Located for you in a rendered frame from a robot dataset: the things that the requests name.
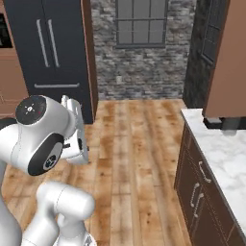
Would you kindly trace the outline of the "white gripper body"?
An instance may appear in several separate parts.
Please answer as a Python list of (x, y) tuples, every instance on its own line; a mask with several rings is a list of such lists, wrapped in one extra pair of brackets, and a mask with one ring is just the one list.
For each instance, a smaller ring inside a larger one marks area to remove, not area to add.
[(64, 140), (61, 158), (71, 164), (88, 164), (85, 125), (81, 105), (78, 101), (63, 95), (61, 104), (68, 110), (68, 137)]

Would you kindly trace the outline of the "dark brown base cabinet run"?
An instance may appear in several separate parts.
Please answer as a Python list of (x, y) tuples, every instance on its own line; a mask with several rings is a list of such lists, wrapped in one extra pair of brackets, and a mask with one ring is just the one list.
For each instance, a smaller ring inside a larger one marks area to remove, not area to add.
[[(203, 179), (199, 170), (199, 161), (202, 161), (209, 171), (210, 184)], [(192, 208), (190, 198), (196, 183), (200, 186), (196, 189), (194, 208)], [(246, 235), (239, 228), (187, 124), (184, 124), (174, 188), (177, 191), (192, 246), (246, 246)]]

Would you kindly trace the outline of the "brown tall cabinet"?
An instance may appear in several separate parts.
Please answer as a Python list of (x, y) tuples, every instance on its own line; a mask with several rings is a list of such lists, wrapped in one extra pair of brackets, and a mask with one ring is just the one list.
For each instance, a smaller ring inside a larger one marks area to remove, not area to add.
[(208, 129), (246, 130), (246, 0), (229, 0), (202, 115)]

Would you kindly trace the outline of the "brown wooden fridge side panel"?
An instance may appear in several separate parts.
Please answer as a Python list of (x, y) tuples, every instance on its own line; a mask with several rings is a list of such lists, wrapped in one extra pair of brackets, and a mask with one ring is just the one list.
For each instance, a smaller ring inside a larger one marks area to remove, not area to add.
[(93, 124), (96, 118), (98, 107), (98, 85), (97, 85), (97, 72), (94, 52), (94, 39), (92, 27), (92, 15), (90, 0), (81, 0), (81, 10), (84, 26), (85, 49), (86, 49), (86, 66), (88, 76), (88, 91), (90, 103), (90, 119), (89, 124)]

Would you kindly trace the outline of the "dark navy fridge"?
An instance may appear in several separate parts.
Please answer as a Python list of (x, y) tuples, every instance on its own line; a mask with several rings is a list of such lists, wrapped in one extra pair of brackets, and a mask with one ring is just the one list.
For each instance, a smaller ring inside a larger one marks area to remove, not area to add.
[(31, 95), (77, 100), (93, 122), (80, 0), (4, 0), (24, 81)]

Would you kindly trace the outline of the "black built-in oven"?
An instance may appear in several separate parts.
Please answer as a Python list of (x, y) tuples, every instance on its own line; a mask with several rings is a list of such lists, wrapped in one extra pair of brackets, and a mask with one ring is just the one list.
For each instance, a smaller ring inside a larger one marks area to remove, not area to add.
[(0, 13), (0, 48), (12, 48), (8, 26), (2, 13)]

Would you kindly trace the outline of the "grey framed window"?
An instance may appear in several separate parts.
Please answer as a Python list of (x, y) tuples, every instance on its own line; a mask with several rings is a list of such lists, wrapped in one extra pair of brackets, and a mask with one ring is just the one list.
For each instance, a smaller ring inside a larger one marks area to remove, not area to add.
[(168, 0), (115, 0), (117, 48), (165, 44)]

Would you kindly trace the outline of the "dark framed side window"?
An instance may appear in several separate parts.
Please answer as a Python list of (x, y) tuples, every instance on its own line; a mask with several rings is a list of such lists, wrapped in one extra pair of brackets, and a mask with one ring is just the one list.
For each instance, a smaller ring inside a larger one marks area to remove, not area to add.
[(208, 24), (204, 37), (202, 56), (210, 63), (214, 63), (219, 34), (221, 31), (221, 12), (223, 0), (211, 0)]

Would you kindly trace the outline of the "brown wall cabinet run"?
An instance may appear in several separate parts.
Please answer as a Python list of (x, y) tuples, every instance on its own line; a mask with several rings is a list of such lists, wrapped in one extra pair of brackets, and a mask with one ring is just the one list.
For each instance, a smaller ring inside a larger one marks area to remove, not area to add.
[(15, 108), (29, 96), (16, 53), (4, 0), (0, 0), (12, 48), (0, 48), (0, 118), (15, 117)]

